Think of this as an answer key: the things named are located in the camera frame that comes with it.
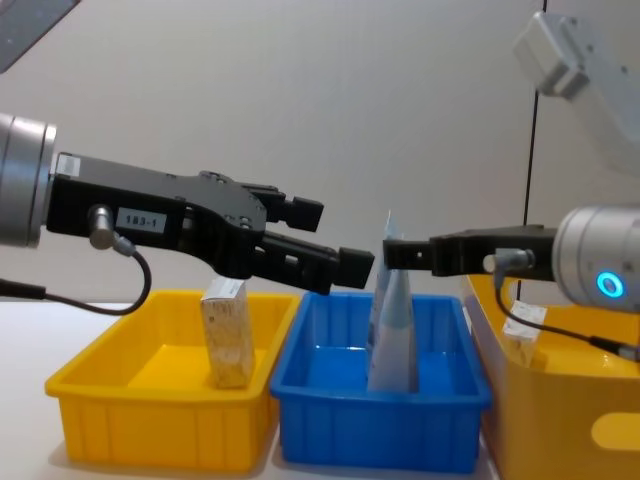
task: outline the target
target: table surface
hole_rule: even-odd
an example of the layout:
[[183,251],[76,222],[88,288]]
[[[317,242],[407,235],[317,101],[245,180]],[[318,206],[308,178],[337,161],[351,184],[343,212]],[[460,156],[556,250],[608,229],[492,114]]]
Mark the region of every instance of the table surface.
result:
[[[222,475],[92,467],[69,463],[58,402],[44,393],[46,379],[116,319],[53,303],[0,302],[0,478],[20,480],[141,480],[214,478]],[[282,460],[278,433],[250,475],[264,480],[383,479],[499,480],[481,446],[470,476],[314,467]]]

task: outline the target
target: blue bin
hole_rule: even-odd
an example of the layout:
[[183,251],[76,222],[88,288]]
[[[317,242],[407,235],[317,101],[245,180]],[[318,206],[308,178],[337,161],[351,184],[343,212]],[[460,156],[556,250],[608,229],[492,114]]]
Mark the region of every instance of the blue bin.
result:
[[285,460],[471,473],[491,403],[460,302],[414,295],[420,390],[367,392],[371,294],[307,294],[271,380]]

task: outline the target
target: yellow plastic bin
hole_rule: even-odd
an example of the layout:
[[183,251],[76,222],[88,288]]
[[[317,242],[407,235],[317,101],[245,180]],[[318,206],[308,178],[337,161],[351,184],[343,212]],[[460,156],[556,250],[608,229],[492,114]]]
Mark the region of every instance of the yellow plastic bin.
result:
[[250,471],[277,422],[268,381],[295,316],[295,295],[250,294],[256,364],[246,389],[216,390],[201,292],[160,291],[53,375],[74,461]]
[[[505,317],[491,278],[470,277],[466,289],[465,306],[494,394],[483,431],[503,480],[640,475],[640,367],[547,332],[526,366],[522,352],[502,335]],[[545,324],[637,344],[638,318],[549,307]]]

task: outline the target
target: label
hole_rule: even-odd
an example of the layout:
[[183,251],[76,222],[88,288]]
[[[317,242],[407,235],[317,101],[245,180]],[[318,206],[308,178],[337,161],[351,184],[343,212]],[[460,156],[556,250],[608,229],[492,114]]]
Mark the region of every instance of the label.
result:
[[58,155],[56,173],[77,177],[80,175],[80,163],[80,158],[61,153]]
[[167,216],[164,213],[134,210],[133,208],[119,208],[116,227],[140,230],[151,233],[164,233]]
[[[544,325],[544,317],[547,315],[547,309],[516,300],[511,307],[511,313],[523,320],[537,325]],[[507,317],[507,321],[504,323],[502,332],[508,337],[529,342],[535,342],[540,334],[540,330],[537,328],[528,327],[509,317]]]
[[204,296],[204,300],[215,300],[217,298],[236,298],[238,291],[244,284],[244,280],[235,278],[218,277],[209,287]]

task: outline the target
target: blue light ring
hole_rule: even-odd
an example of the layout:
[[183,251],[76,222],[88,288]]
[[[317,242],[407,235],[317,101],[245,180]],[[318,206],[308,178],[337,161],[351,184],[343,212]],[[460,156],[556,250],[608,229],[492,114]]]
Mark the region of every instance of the blue light ring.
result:
[[[607,282],[613,285],[613,290],[609,288]],[[596,278],[598,290],[609,298],[620,298],[624,295],[624,284],[618,275],[613,272],[602,272]]]

